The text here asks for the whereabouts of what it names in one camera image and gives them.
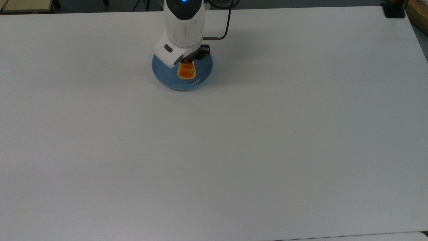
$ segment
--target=floor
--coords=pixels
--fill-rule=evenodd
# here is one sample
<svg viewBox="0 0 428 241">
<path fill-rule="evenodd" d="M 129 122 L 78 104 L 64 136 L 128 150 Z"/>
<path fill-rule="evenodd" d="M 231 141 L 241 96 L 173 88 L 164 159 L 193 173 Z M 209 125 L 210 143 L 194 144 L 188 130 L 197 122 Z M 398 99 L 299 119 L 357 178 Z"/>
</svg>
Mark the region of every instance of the floor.
<svg viewBox="0 0 428 241">
<path fill-rule="evenodd" d="M 105 6 L 103 0 L 59 0 L 61 9 L 56 13 L 76 12 L 130 12 L 138 0 L 110 0 Z M 338 7 L 338 6 L 379 6 L 385 0 L 242 0 L 236 9 L 262 8 L 300 8 L 300 7 Z M 147 0 L 141 0 L 135 11 L 145 11 Z M 149 11 L 161 11 L 159 0 L 151 0 Z M 425 58 L 428 60 L 428 36 L 418 27 L 413 26 Z"/>
</svg>

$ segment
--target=black cable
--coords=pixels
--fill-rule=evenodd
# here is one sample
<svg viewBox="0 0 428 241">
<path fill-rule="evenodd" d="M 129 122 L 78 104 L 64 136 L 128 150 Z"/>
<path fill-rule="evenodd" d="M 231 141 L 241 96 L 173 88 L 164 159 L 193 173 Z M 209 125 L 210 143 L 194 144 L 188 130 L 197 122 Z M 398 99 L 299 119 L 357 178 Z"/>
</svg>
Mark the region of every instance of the black cable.
<svg viewBox="0 0 428 241">
<path fill-rule="evenodd" d="M 147 0 L 146 12 L 148 12 L 148 11 L 149 11 L 149 5 L 150 5 L 150 0 Z"/>
<path fill-rule="evenodd" d="M 235 4 L 233 4 L 233 1 L 232 1 L 232 4 L 230 5 L 230 7 L 222 7 L 222 6 L 219 6 L 219 5 L 215 5 L 213 2 L 211 2 L 211 0 L 207 0 L 207 2 L 208 2 L 211 6 L 213 6 L 213 7 L 215 7 L 215 8 L 218 8 L 218 9 L 222 9 L 222 10 L 229 10 L 229 9 L 232 9 L 232 8 L 236 7 L 236 5 L 238 5 L 239 1 L 240 1 L 240 0 L 237 0 Z"/>
<path fill-rule="evenodd" d="M 224 35 L 222 37 L 204 37 L 203 40 L 222 40 L 226 38 L 227 32 L 229 31 L 229 23 L 230 23 L 230 15 L 232 13 L 232 9 L 229 9 L 229 15 L 227 16 L 227 25 L 226 25 L 226 31 L 224 32 Z"/>
<path fill-rule="evenodd" d="M 135 11 L 135 9 L 137 8 L 138 4 L 140 3 L 141 0 L 138 0 L 138 2 L 135 4 L 134 9 L 132 9 L 132 12 Z"/>
<path fill-rule="evenodd" d="M 132 9 L 132 11 L 135 11 L 135 9 L 137 8 L 138 4 L 140 3 L 141 0 L 138 0 L 138 2 L 135 4 L 134 9 Z M 149 5 L 150 5 L 150 0 L 147 0 L 147 5 L 146 5 L 146 12 L 149 11 Z"/>
<path fill-rule="evenodd" d="M 226 32 L 224 32 L 223 37 L 218 38 L 218 40 L 222 40 L 226 38 L 227 31 L 229 31 L 229 22 L 230 22 L 230 14 L 232 13 L 232 9 L 229 9 L 229 16 L 227 16 L 227 25 L 226 25 Z"/>
</svg>

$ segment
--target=wooden object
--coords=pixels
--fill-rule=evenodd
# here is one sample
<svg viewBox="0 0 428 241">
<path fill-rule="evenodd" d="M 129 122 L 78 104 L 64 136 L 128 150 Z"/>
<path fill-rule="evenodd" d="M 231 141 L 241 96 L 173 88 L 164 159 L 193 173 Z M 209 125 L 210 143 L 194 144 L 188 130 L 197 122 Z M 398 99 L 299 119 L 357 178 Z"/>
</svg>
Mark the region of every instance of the wooden object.
<svg viewBox="0 0 428 241">
<path fill-rule="evenodd" d="M 3 12 L 49 12 L 51 5 L 52 0 L 9 0 Z"/>
<path fill-rule="evenodd" d="M 428 6 L 418 0 L 410 0 L 406 7 L 406 13 L 412 23 L 428 34 Z"/>
</svg>

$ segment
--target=food item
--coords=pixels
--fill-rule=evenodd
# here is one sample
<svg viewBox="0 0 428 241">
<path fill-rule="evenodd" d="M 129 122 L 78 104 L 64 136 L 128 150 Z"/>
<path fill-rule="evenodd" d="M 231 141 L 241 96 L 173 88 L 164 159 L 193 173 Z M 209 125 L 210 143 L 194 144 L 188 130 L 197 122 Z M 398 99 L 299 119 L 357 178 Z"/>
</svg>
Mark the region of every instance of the food item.
<svg viewBox="0 0 428 241">
<path fill-rule="evenodd" d="M 180 66 L 178 67 L 177 75 L 180 79 L 192 80 L 196 77 L 196 69 L 193 61 L 189 59 L 183 59 L 180 61 Z"/>
</svg>

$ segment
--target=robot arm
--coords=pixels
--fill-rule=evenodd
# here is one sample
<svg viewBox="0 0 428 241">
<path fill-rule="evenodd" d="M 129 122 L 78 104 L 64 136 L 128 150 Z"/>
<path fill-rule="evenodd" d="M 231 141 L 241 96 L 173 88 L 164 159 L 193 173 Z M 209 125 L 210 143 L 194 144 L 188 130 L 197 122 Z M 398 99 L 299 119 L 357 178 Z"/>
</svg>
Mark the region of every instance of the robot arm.
<svg viewBox="0 0 428 241">
<path fill-rule="evenodd" d="M 183 58 L 202 59 L 209 49 L 201 48 L 205 6 L 203 0 L 165 0 L 163 4 L 166 29 L 153 47 L 155 55 L 172 68 Z"/>
</svg>

